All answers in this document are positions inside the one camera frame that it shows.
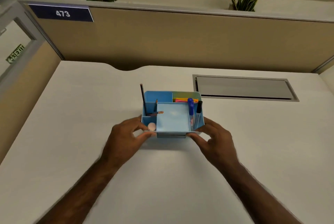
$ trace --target person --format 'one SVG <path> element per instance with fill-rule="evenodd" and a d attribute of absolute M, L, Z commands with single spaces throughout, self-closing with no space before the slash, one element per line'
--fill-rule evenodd
<path fill-rule="evenodd" d="M 280 204 L 239 162 L 232 136 L 216 122 L 204 118 L 205 125 L 196 131 L 211 137 L 208 141 L 196 133 L 188 136 L 199 146 L 206 159 L 215 166 L 234 190 L 256 224 L 301 224 Z M 106 185 L 155 132 L 144 132 L 134 137 L 133 132 L 148 128 L 141 117 L 131 118 L 115 125 L 100 158 L 88 169 L 37 224 L 83 223 Z"/>

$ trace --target white desk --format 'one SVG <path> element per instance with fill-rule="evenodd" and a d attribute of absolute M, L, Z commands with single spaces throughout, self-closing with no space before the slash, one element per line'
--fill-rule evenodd
<path fill-rule="evenodd" d="M 193 91 L 192 74 L 287 78 L 300 102 L 204 99 L 241 162 L 305 224 L 334 220 L 334 96 L 316 74 L 62 61 L 0 165 L 1 223 L 32 223 L 98 158 L 145 90 Z M 86 223 L 252 223 L 191 139 L 141 149 Z"/>

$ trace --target hand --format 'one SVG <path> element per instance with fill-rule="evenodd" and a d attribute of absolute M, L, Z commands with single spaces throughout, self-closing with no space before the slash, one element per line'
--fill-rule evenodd
<path fill-rule="evenodd" d="M 156 135 L 155 132 L 144 132 L 135 137 L 133 132 L 139 129 L 148 131 L 147 126 L 141 122 L 141 116 L 114 125 L 100 159 L 105 160 L 112 168 L 119 169 L 148 138 Z"/>
<path fill-rule="evenodd" d="M 189 133 L 187 136 L 195 141 L 206 159 L 220 172 L 225 173 L 238 167 L 240 163 L 231 133 L 206 117 L 204 117 L 204 123 L 205 125 L 195 131 L 204 132 L 211 139 L 206 141 L 196 133 Z"/>

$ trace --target desk organizer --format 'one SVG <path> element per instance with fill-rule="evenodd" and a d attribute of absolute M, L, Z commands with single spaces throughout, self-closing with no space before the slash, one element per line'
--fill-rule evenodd
<path fill-rule="evenodd" d="M 146 91 L 145 100 L 148 113 L 154 112 L 155 102 L 158 99 L 157 111 L 163 114 L 156 116 L 145 116 L 144 107 L 142 123 L 157 125 L 157 138 L 185 138 L 190 133 L 189 108 L 187 103 L 174 103 L 173 98 L 192 98 L 201 101 L 199 92 L 177 92 L 177 91 Z M 194 104 L 194 115 L 196 116 L 197 103 Z M 203 111 L 200 114 L 198 127 L 204 125 Z"/>

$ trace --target blue marker cap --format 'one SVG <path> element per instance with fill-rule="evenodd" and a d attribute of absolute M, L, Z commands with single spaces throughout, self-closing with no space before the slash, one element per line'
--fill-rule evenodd
<path fill-rule="evenodd" d="M 188 98 L 188 107 L 189 107 L 189 115 L 194 115 L 194 100 L 192 98 Z"/>

